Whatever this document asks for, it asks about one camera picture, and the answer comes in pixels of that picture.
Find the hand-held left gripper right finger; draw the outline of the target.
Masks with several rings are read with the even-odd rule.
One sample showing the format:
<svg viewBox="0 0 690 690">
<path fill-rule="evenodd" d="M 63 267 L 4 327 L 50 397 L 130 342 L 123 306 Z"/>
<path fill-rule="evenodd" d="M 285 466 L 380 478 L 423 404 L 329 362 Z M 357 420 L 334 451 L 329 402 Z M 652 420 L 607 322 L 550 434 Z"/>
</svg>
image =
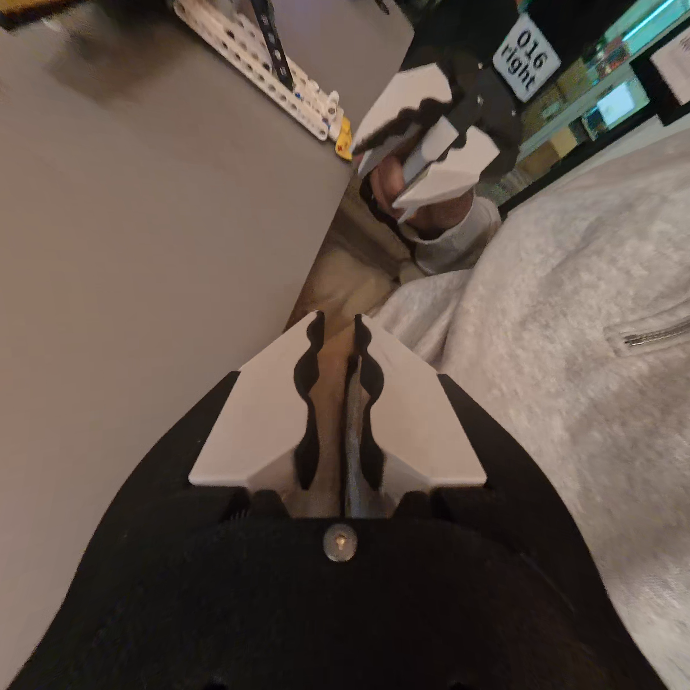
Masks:
<svg viewBox="0 0 690 690">
<path fill-rule="evenodd" d="M 353 501 L 482 487 L 487 474 L 435 368 L 366 315 L 355 318 L 355 347 Z"/>
</svg>

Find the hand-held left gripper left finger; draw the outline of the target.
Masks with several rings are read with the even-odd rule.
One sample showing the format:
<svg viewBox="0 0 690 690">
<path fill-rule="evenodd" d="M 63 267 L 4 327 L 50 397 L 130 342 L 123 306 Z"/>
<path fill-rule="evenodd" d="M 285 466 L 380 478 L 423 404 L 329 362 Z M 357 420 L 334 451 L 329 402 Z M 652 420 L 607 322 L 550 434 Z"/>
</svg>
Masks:
<svg viewBox="0 0 690 690">
<path fill-rule="evenodd" d="M 198 487 L 308 490 L 317 473 L 319 437 L 311 391 L 325 316 L 316 310 L 242 365 L 188 475 Z"/>
</svg>

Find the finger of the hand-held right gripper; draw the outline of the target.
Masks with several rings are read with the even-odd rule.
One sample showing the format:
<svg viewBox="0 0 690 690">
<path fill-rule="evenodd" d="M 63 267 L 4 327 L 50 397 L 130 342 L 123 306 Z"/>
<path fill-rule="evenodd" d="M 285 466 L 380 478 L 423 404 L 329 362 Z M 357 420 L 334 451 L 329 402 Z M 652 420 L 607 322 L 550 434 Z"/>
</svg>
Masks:
<svg viewBox="0 0 690 690">
<path fill-rule="evenodd" d="M 358 177 L 417 142 L 452 103 L 449 78 L 436 63 L 396 73 L 353 135 L 350 151 L 359 160 Z"/>
<path fill-rule="evenodd" d="M 441 117 L 418 142 L 403 163 L 404 188 L 392 207 L 401 211 L 399 223 L 410 220 L 423 206 L 465 194 L 499 155 L 500 150 L 483 130 L 470 126 L 464 144 L 453 124 Z"/>
</svg>

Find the person's right forearm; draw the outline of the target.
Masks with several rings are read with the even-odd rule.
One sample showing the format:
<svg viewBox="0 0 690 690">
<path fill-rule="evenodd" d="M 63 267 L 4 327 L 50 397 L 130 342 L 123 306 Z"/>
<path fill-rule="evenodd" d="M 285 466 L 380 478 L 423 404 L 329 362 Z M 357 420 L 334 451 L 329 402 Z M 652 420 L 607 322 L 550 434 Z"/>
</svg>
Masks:
<svg viewBox="0 0 690 690">
<path fill-rule="evenodd" d="M 424 275 L 439 275 L 474 267 L 501 224 L 496 204 L 474 196 L 467 216 L 435 239 L 423 239 L 408 222 L 400 229 L 413 245 L 413 259 L 419 270 Z"/>
</svg>

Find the zebra striped lego aircraft model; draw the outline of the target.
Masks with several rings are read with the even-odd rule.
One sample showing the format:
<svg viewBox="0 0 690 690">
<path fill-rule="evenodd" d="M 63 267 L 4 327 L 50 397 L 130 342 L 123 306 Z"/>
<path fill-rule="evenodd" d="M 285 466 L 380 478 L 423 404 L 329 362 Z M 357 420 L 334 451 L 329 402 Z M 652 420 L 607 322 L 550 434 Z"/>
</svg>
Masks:
<svg viewBox="0 0 690 690">
<path fill-rule="evenodd" d="M 268 99 L 336 155 L 352 161 L 337 91 L 326 92 L 284 51 L 271 1 L 169 1 L 171 11 Z"/>
</svg>

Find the person's right hand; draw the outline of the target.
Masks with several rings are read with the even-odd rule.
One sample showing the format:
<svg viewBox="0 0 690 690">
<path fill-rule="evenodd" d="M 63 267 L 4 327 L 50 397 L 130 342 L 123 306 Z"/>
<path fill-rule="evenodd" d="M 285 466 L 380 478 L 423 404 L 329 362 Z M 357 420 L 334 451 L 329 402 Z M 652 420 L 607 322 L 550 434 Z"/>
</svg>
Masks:
<svg viewBox="0 0 690 690">
<path fill-rule="evenodd" d="M 371 172 L 370 183 L 377 207 L 387 215 L 399 219 L 400 209 L 392 203 L 405 188 L 403 163 L 417 146 L 417 139 L 410 139 L 386 156 Z M 423 240 L 433 240 L 445 231 L 461 224 L 469 214 L 475 197 L 475 188 L 468 189 L 461 196 L 421 206 L 406 222 Z"/>
</svg>

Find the person's grey hoodie torso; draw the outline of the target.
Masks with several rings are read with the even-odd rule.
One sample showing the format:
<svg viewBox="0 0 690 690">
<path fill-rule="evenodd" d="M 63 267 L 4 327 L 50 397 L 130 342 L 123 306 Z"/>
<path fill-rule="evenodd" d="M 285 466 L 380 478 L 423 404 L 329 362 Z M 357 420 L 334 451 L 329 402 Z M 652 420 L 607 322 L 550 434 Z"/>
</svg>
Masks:
<svg viewBox="0 0 690 690">
<path fill-rule="evenodd" d="M 539 195 L 375 321 L 531 455 L 644 656 L 688 689 L 689 130 Z"/>
</svg>

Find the framed tag sign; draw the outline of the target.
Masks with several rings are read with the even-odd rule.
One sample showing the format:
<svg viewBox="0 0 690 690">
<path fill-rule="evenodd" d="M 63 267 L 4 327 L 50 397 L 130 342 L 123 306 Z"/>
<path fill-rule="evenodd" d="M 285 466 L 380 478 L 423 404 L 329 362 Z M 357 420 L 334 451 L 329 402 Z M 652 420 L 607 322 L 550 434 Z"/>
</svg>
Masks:
<svg viewBox="0 0 690 690">
<path fill-rule="evenodd" d="M 689 114 L 689 23 L 635 57 L 631 68 L 661 125 Z"/>
</svg>

